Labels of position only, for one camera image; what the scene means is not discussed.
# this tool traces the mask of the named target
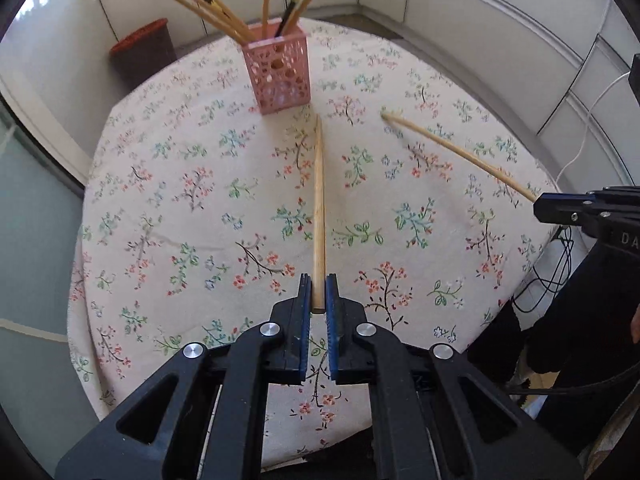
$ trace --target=brown bin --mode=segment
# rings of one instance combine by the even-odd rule
[[[109,51],[112,65],[130,92],[176,60],[167,23],[166,18],[155,20]]]

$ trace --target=metal screw cap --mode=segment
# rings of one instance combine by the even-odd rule
[[[204,352],[204,346],[200,343],[189,343],[182,349],[182,353],[185,357],[189,359],[195,359],[196,357],[200,357]]]
[[[272,323],[271,321],[268,323],[264,323],[260,327],[260,333],[266,336],[276,335],[280,331],[280,325],[277,323]]]
[[[376,326],[371,323],[360,323],[356,327],[356,332],[361,336],[368,337],[376,333]]]
[[[453,348],[449,345],[440,344],[433,349],[433,355],[438,359],[451,359],[453,357]]]

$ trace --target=round table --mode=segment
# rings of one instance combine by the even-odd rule
[[[407,343],[462,351],[547,243],[530,204],[380,118],[401,112],[539,192],[545,171],[487,110],[393,43],[302,20],[311,104],[261,116],[237,45],[208,44],[117,104],[84,197],[68,311],[103,418],[184,344],[235,341],[312,270],[314,126],[324,124],[327,272]],[[370,425],[367,388],[328,378],[313,316],[303,386],[272,386],[264,465]]]

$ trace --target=black pants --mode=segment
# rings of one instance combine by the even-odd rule
[[[518,325],[516,330],[517,318],[507,305],[496,326],[469,347],[467,357],[492,380],[504,382],[527,344],[533,371],[560,372],[555,386],[604,380],[640,358],[629,328],[639,303],[640,258],[596,244],[531,329],[520,332]],[[578,455],[637,380],[635,376],[595,394],[549,397],[537,421]]]

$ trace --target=pink plastic basket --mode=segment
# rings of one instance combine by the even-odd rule
[[[262,115],[311,101],[306,35],[296,26],[291,34],[274,38],[279,24],[279,18],[269,21],[268,39],[254,41],[242,48]],[[260,23],[250,25],[249,29],[260,37]]]

